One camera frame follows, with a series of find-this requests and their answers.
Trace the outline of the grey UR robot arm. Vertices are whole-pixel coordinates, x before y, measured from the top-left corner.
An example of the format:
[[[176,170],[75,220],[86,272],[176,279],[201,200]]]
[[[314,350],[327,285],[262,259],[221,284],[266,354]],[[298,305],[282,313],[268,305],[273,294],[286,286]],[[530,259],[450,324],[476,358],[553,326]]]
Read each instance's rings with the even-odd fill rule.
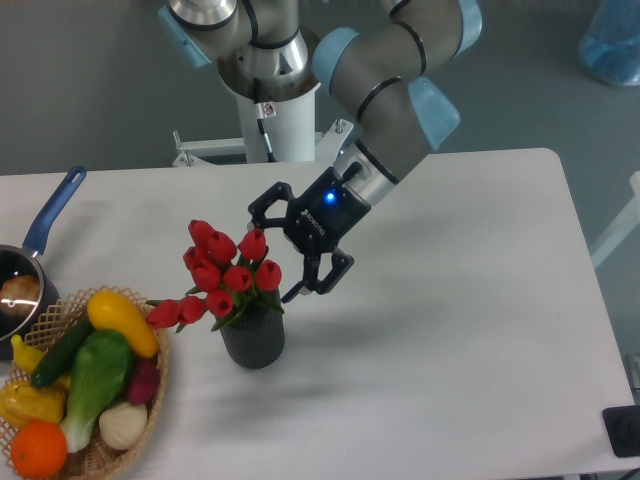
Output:
[[[167,1],[158,17],[195,67],[216,66],[235,96],[246,158],[322,159],[315,100],[324,88],[360,127],[350,146],[303,193],[279,182],[249,207],[253,226],[279,228],[303,256],[285,295],[325,294],[353,259],[340,240],[456,129],[460,116],[429,73],[478,39],[474,1],[387,1],[388,26],[372,38],[338,28],[304,29],[295,1]]]

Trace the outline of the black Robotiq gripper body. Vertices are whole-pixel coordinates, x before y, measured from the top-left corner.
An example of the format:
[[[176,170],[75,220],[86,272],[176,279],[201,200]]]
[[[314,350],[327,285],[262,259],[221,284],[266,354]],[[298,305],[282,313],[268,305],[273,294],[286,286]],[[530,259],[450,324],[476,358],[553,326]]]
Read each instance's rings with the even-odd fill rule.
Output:
[[[370,210],[329,167],[288,203],[283,232],[304,255],[329,253]]]

